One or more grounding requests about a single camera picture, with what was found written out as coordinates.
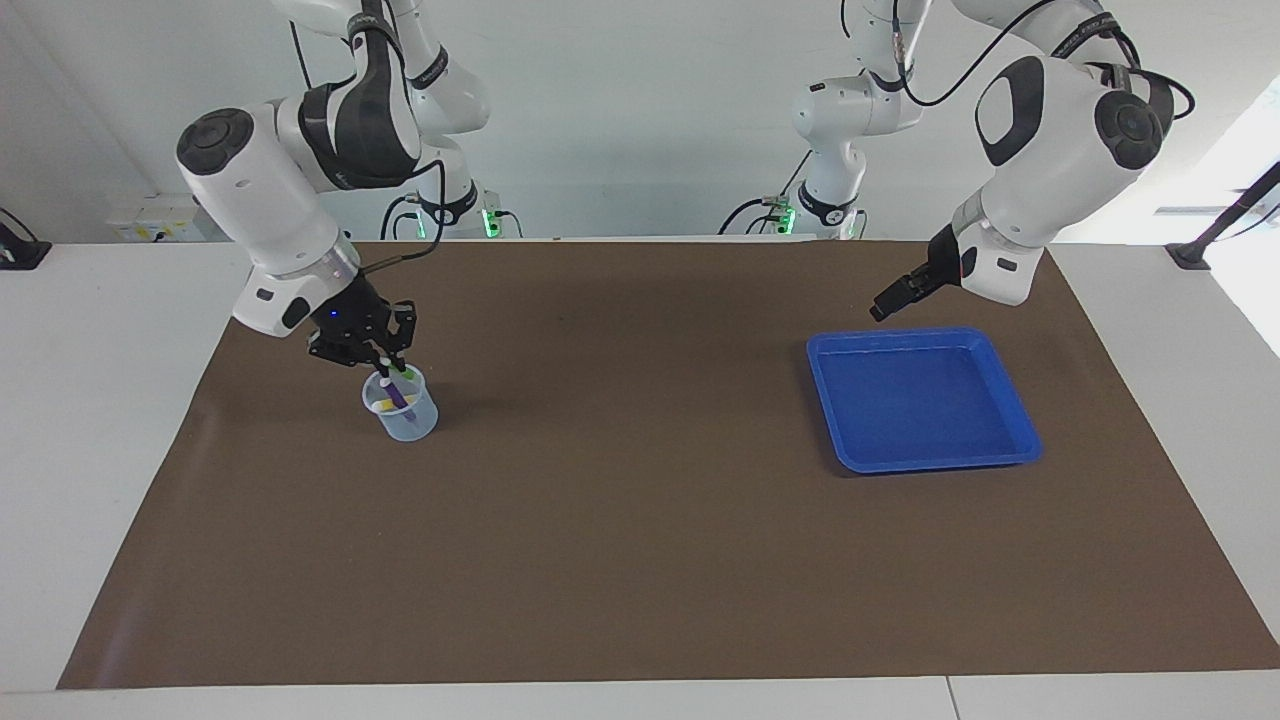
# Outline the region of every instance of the marker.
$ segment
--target marker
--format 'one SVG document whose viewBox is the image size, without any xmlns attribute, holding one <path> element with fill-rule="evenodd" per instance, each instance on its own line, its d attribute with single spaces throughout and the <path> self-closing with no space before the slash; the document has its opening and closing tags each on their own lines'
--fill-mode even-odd
<svg viewBox="0 0 1280 720">
<path fill-rule="evenodd" d="M 387 368 L 387 370 L 388 370 L 388 374 L 390 373 L 390 370 L 396 370 L 397 373 L 399 373 L 399 374 L 401 374 L 401 377 L 403 377 L 403 378 L 404 378 L 406 380 L 410 380 L 410 382 L 412 382 L 412 380 L 413 380 L 413 378 L 416 378 L 416 377 L 417 377 L 417 375 L 415 375 L 415 374 L 413 374 L 413 370 L 410 370 L 410 369 L 408 369 L 408 365 L 404 365 L 404 369 L 403 369 L 403 370 L 401 370 L 399 368 L 397 368 L 397 366 L 396 366 L 396 365 L 394 365 L 394 364 L 392 363 L 392 359 L 390 359 L 390 357 L 383 357 L 383 359 L 381 359 L 381 363 L 383 363 L 383 368 Z"/>
<path fill-rule="evenodd" d="M 392 383 L 390 378 L 383 378 L 381 380 L 378 382 L 378 384 L 381 386 L 383 391 L 387 393 L 387 397 L 392 398 L 392 404 L 396 405 L 396 407 L 401 410 L 408 407 L 408 401 L 404 400 L 404 393 L 402 393 L 399 388 L 396 387 L 394 383 Z M 408 420 L 410 423 L 416 423 L 417 415 L 412 410 L 410 410 L 408 413 L 404 413 L 404 419 Z"/>
</svg>

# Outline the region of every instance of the white table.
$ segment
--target white table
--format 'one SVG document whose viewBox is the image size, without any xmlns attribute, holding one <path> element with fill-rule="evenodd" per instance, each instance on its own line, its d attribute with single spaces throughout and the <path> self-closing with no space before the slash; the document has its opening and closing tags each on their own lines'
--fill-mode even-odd
<svg viewBox="0 0 1280 720">
<path fill-rule="evenodd" d="M 1161 249 L 1053 255 L 1280 635 L 1280 359 Z M 49 692 L 247 272 L 229 245 L 61 246 L 0 275 L 0 716 L 1280 717 L 1280 671 Z"/>
</svg>

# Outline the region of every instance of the purple marker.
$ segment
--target purple marker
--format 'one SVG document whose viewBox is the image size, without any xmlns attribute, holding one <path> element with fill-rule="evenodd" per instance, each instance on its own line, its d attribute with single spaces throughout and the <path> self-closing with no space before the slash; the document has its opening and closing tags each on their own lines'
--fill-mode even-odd
<svg viewBox="0 0 1280 720">
<path fill-rule="evenodd" d="M 396 383 L 393 383 L 390 378 L 383 378 L 381 380 L 379 380 L 378 384 L 381 386 L 383 391 L 387 392 L 387 397 L 392 398 L 392 405 L 394 405 L 401 410 L 408 407 L 408 401 L 404 400 L 404 393 L 402 393 L 399 388 L 396 387 Z M 404 413 L 404 419 L 408 420 L 410 423 L 416 423 L 417 415 L 415 415 L 413 411 L 410 410 L 408 413 Z"/>
</svg>

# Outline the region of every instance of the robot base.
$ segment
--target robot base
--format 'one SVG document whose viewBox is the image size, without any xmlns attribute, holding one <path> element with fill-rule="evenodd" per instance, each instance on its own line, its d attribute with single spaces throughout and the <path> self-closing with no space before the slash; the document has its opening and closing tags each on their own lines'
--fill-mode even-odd
<svg viewBox="0 0 1280 720">
<path fill-rule="evenodd" d="M 828 225 L 801 209 L 796 211 L 796 222 L 791 228 L 791 234 L 814 234 L 818 236 L 818 240 L 854 240 L 856 227 L 856 211 L 849 213 L 838 225 Z"/>
<path fill-rule="evenodd" d="M 502 218 L 495 215 L 502 209 L 500 197 L 497 192 L 485 190 L 480 192 L 480 199 L 471 209 L 462 213 L 458 222 L 444 227 L 442 240 L 498 240 L 504 237 Z M 419 219 L 422 232 L 426 233 L 424 240 L 435 237 L 435 222 L 431 215 L 420 210 Z"/>
<path fill-rule="evenodd" d="M 1174 263 L 1184 270 L 1212 270 L 1208 263 L 1204 261 L 1204 252 L 1196 251 L 1194 247 L 1181 243 L 1166 245 L 1165 250 L 1169 256 L 1174 259 Z"/>
<path fill-rule="evenodd" d="M 45 260 L 45 255 L 49 255 L 49 251 L 54 247 L 54 243 L 42 241 L 27 242 L 23 245 L 29 252 L 27 258 L 13 263 L 0 258 L 0 270 L 35 270 L 40 266 L 40 263 Z"/>
</svg>

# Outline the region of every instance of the white wall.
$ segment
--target white wall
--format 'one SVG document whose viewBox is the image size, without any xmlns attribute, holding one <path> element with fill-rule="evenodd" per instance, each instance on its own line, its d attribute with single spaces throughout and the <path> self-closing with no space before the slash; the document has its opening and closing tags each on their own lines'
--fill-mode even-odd
<svg viewBox="0 0 1280 720">
<path fill-rule="evenodd" d="M 150 188 L 78 119 L 67 86 L 50 82 L 69 81 L 23 24 L 0 0 L 0 206 L 42 240 L 110 242 L 111 193 Z"/>
<path fill-rule="evenodd" d="M 183 190 L 172 152 L 191 119 L 302 90 L 288 26 L 266 0 L 3 0 L 0 8 L 8 3 L 165 192 Z M 794 94 L 854 70 L 837 0 L 429 0 L 428 6 L 452 55 L 480 74 L 494 97 L 490 126 L 460 141 L 476 176 L 536 236 L 714 232 L 741 200 L 780 190 L 803 155 L 805 145 L 788 123 Z M 1071 233 L 1085 240 L 1107 240 L 1129 227 L 1124 220 L 1157 205 L 1164 181 L 1189 172 L 1280 73 L 1272 0 L 1115 0 L 1108 8 L 1138 41 L 1146 64 L 1190 85 L 1203 109 L 1178 126 L 1142 187 Z M 919 55 L 918 91 L 943 88 L 992 35 L 938 3 Z M 305 47 L 314 77 L 348 73 L 337 41 L 305 37 Z M 979 78 L 1023 53 L 1010 41 Z M 20 73 L 5 60 L 0 87 L 9 126 L 15 102 L 51 100 L 33 97 L 38 87 L 13 77 Z M 928 237 L 987 179 L 972 120 L 983 85 L 975 81 L 904 135 L 867 140 L 863 200 L 872 234 Z M 29 145 L 29 126 L 17 123 L 0 136 L 6 154 L 14 143 Z M 37 127 L 58 137 L 70 132 Z M 36 155 L 54 158 L 47 149 Z M 45 165 L 46 184 L 77 196 L 115 181 L 91 161 Z M 23 182 L 13 176 L 6 160 L 0 191 Z M 342 224 L 369 237 L 393 195 L 355 192 L 325 202 Z M 47 208 L 33 208 L 36 222 L 56 220 Z"/>
</svg>

